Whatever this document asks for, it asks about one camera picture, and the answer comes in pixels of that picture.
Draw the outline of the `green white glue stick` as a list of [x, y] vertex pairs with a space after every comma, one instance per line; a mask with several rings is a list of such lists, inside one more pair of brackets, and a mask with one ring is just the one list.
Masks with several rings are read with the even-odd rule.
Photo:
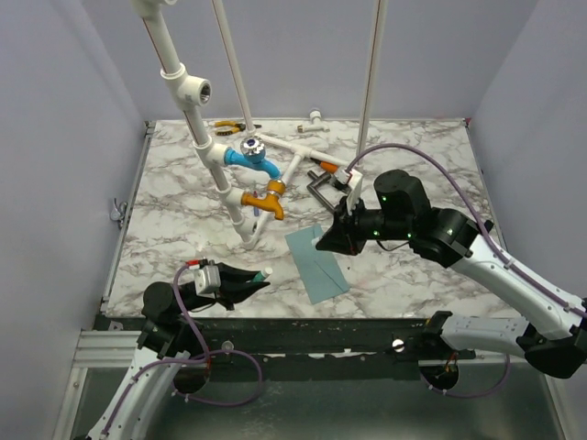
[[262, 269], [261, 271], [259, 271], [255, 277], [252, 279], [253, 282], [261, 282], [261, 281], [265, 281], [267, 280], [273, 273], [273, 270], [271, 267], [266, 267], [264, 269]]

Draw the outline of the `white pipe elbow fitting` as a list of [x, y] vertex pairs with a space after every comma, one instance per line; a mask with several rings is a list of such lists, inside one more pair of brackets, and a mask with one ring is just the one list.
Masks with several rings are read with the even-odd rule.
[[314, 108], [309, 113], [309, 122], [307, 124], [300, 124], [296, 130], [298, 133], [313, 133], [313, 132], [329, 132], [328, 124], [323, 120], [322, 113], [318, 108]]

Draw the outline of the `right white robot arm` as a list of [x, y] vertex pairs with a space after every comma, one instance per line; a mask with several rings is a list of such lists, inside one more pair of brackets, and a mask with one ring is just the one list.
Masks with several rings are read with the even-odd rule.
[[347, 195], [316, 249], [357, 256], [370, 241], [405, 240], [433, 261], [485, 287], [519, 312], [517, 318], [481, 318], [437, 312], [426, 323], [422, 348], [441, 359], [452, 351], [492, 351], [524, 358], [538, 371], [570, 378], [586, 360], [586, 302], [564, 292], [503, 252], [465, 214], [432, 206], [419, 179], [389, 170], [374, 181], [380, 204], [368, 209]]

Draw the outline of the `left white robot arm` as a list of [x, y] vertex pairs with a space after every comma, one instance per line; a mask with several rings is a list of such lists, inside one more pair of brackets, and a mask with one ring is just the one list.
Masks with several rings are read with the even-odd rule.
[[238, 269], [202, 258], [183, 263], [172, 281], [150, 284], [143, 292], [142, 314], [146, 321], [130, 365], [110, 403], [84, 438], [145, 438], [152, 417], [168, 395], [210, 404], [211, 400], [193, 391], [179, 390], [173, 381], [184, 367], [209, 373], [214, 358], [221, 355], [245, 358], [257, 375], [254, 392], [230, 405], [239, 407], [257, 400], [263, 388], [259, 361], [235, 348], [213, 349], [210, 338], [190, 313], [217, 304], [231, 311], [268, 287], [269, 275], [266, 270]]

